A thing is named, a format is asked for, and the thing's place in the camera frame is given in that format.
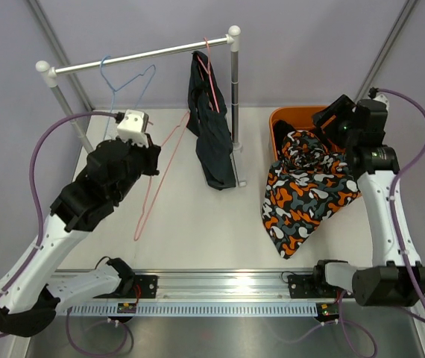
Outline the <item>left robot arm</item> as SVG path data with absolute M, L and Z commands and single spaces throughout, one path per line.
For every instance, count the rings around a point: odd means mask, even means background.
M 51 205 L 41 239 L 34 239 L 16 265 L 0 280 L 0 335 L 32 337 L 57 314 L 90 298 L 128 296 L 135 273 L 122 259 L 64 283 L 49 283 L 70 251 L 88 237 L 125 199 L 143 176 L 158 175 L 161 147 L 119 138 L 101 142 L 86 165 Z

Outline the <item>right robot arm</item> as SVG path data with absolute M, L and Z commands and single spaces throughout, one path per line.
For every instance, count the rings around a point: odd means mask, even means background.
M 328 296 L 349 291 L 366 307 L 412 307 L 425 295 L 425 266 L 415 249 L 403 210 L 400 168 L 395 150 L 384 144 L 388 105 L 374 96 L 353 102 L 341 95 L 312 117 L 325 138 L 345 158 L 365 202 L 372 238 L 372 265 L 320 260 L 312 289 Z

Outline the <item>pink wire hanger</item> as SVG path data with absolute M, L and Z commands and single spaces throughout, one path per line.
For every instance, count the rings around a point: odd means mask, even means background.
M 148 179 L 144 200 L 141 206 L 141 213 L 139 215 L 138 221 L 136 223 L 135 231 L 133 234 L 134 242 L 138 242 L 142 237 L 142 234 L 150 218 L 151 212 L 154 208 L 154 205 L 156 204 L 157 198 L 163 187 L 163 183 L 166 179 L 169 169 L 171 168 L 171 165 L 177 153 L 177 150 L 179 149 L 179 146 L 182 142 L 183 135 L 186 131 L 186 123 L 189 117 L 190 117 L 190 112 L 186 111 L 181 117 L 180 121 L 171 129 L 168 135 L 160 143 L 160 146 L 162 148 L 168 147 L 171 139 L 173 139 L 176 136 L 176 133 L 179 133 L 177 140 L 174 144 L 174 147 L 172 149 L 172 153 L 166 156 L 166 159 L 167 159 L 166 166 L 164 169 L 160 170 L 158 179 L 156 179 L 155 177 L 150 177 Z
M 213 74 L 212 74 L 212 67 L 211 67 L 211 51 L 210 51 L 210 45 L 208 42 L 208 39 L 206 37 L 204 37 L 204 42 L 206 43 L 206 49 L 207 49 L 207 74 L 208 74 L 208 78 L 210 81 L 210 87 L 211 87 L 211 91 L 212 91 L 212 97 L 213 97 L 213 101 L 214 101 L 214 105 L 215 105 L 215 110 L 217 113 L 220 113 L 220 107 L 218 105 L 218 99 L 215 93 L 215 86 L 213 83 Z

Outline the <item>black shorts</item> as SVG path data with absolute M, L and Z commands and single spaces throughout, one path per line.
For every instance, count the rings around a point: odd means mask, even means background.
M 275 154 L 277 158 L 280 158 L 282 155 L 282 146 L 283 140 L 287 137 L 287 135 L 291 132 L 295 131 L 295 128 L 290 125 L 288 122 L 278 120 L 273 125 L 273 135 L 274 135 L 274 147 Z

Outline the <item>dark green shorts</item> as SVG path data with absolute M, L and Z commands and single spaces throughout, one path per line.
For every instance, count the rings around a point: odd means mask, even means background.
M 220 113 L 215 110 L 207 59 L 201 51 L 192 53 L 187 98 L 190 117 L 186 127 L 197 137 L 195 153 L 207 185 L 217 190 L 230 189 L 236 186 L 236 179 L 230 158 L 233 143 L 226 120 L 227 106 L 212 68 Z

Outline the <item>orange camouflage shorts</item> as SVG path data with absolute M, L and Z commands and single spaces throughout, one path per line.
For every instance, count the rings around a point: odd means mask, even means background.
M 343 153 L 310 131 L 291 131 L 268 170 L 262 223 L 277 253 L 289 259 L 322 222 L 360 196 Z

